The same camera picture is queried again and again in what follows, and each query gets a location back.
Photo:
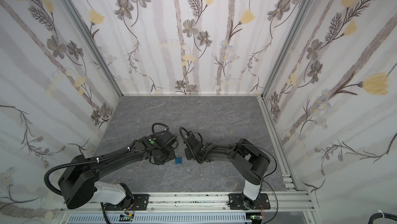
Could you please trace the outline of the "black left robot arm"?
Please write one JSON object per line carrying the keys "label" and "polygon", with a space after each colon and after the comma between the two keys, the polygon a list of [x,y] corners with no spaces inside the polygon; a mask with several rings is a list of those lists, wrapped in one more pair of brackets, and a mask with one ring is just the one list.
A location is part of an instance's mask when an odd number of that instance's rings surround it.
{"label": "black left robot arm", "polygon": [[90,158],[75,157],[58,182],[67,208],[74,210],[87,203],[103,203],[105,209],[111,211],[130,208],[135,197],[128,186],[104,183],[101,179],[135,162],[148,160],[154,165],[163,165],[175,159],[177,146],[177,137],[164,130],[115,152]]}

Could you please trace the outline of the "blue padlock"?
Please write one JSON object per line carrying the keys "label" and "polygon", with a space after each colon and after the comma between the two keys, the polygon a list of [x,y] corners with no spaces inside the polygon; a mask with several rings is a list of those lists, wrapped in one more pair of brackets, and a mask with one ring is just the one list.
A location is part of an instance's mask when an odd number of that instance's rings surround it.
{"label": "blue padlock", "polygon": [[175,164],[176,165],[181,165],[182,163],[183,163],[182,156],[181,156],[181,154],[177,153],[175,155]]}

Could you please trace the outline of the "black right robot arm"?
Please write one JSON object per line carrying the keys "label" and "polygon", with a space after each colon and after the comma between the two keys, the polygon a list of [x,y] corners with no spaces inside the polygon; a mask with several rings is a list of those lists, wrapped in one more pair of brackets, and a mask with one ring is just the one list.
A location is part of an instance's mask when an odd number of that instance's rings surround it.
{"label": "black right robot arm", "polygon": [[201,134],[180,130],[183,143],[186,146],[185,154],[188,160],[198,164],[214,161],[230,162],[245,179],[243,192],[239,200],[231,200],[230,206],[234,209],[253,210],[259,203],[262,181],[270,166],[271,159],[257,146],[247,139],[240,139],[229,145],[203,143]]}

